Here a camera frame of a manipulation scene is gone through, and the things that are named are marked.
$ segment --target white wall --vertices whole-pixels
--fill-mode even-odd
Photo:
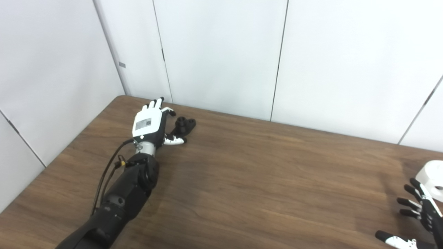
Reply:
[[[398,143],[443,74],[442,9],[290,0],[272,121]]]
[[[46,165],[123,94],[91,0],[1,1],[0,69],[0,109]]]
[[[443,152],[443,86],[441,84],[400,144]]]
[[[172,102],[152,0],[96,0],[127,94]]]
[[[286,0],[155,0],[174,103],[269,120]]]
[[[0,114],[0,213],[44,169]]]

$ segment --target black 3d-printed part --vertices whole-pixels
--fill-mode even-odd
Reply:
[[[185,117],[178,117],[175,122],[175,128],[172,130],[171,134],[176,137],[183,138],[188,135],[196,125],[195,119],[187,119]]]

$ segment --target wood grain surface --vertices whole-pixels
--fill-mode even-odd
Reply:
[[[104,166],[146,103],[109,104],[0,214],[0,248],[54,248],[82,225]],[[113,248],[389,248],[376,230],[433,242],[395,200],[410,198],[403,185],[442,153],[164,106],[197,126],[187,144],[157,152],[157,188]]]

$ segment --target robotic hand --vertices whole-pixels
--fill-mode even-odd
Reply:
[[[136,141],[137,152],[154,155],[155,150],[164,145],[177,145],[186,142],[186,138],[166,134],[166,117],[176,113],[169,107],[162,108],[164,98],[151,101],[137,113],[132,128],[132,136]]]
[[[423,184],[415,178],[411,178],[410,182],[412,186],[406,184],[404,189],[412,194],[419,204],[408,199],[397,198],[399,204],[411,208],[400,209],[400,214],[419,220],[424,228],[434,236],[436,246],[415,239],[394,236],[384,231],[377,231],[375,237],[398,249],[443,249],[443,217],[440,209]]]

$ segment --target wire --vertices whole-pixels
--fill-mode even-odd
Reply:
[[[101,186],[103,184],[103,180],[105,179],[106,173],[109,170],[109,167],[111,166],[112,162],[114,161],[115,156],[117,155],[117,153],[121,150],[121,148],[123,148],[123,146],[130,144],[134,141],[133,138],[126,140],[125,142],[123,142],[122,144],[120,144],[120,146],[117,148],[117,150],[114,152],[114,154],[112,155],[111,159],[108,162],[108,165],[106,165],[105,170],[103,171],[103,174],[101,175],[100,181],[98,182],[98,186],[97,186],[97,191],[95,192],[95,198],[94,198],[94,203],[92,205],[92,210],[91,210],[91,216],[94,214],[95,212],[95,208],[97,206],[97,201],[98,201],[98,195],[100,194],[100,189]]]
[[[126,159],[122,155],[118,155],[118,164],[117,163],[115,164],[114,168],[112,169],[111,173],[108,176],[108,179],[105,182],[105,186],[103,186],[103,188],[101,190],[100,204],[102,204],[103,200],[105,199],[106,187],[108,186],[109,181],[111,180],[112,176],[114,175],[115,170],[117,170],[121,166],[124,166],[125,163],[126,163]]]
[[[105,198],[105,191],[106,191],[106,187],[108,186],[109,180],[112,178],[112,176],[114,175],[115,170],[118,168],[118,166],[115,166],[111,173],[108,176],[108,179],[105,182],[105,186],[103,187],[103,189],[101,190],[101,196],[100,196],[100,204],[103,203],[103,199]]]

